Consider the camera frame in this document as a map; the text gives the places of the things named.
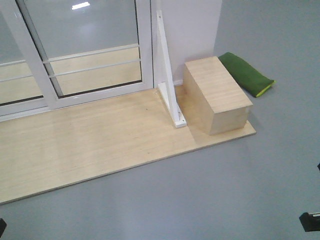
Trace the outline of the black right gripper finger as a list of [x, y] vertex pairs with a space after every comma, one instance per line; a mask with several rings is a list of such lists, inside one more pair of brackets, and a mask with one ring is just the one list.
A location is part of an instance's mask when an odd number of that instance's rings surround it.
[[300, 223], [305, 232], [317, 232], [320, 231], [320, 213], [308, 213], [304, 212], [299, 217]]

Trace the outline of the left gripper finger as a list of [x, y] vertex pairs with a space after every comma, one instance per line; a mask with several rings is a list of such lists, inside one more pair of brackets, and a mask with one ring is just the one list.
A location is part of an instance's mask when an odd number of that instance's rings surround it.
[[3, 235], [6, 227], [7, 227], [7, 223], [3, 218], [0, 218], [0, 237]]

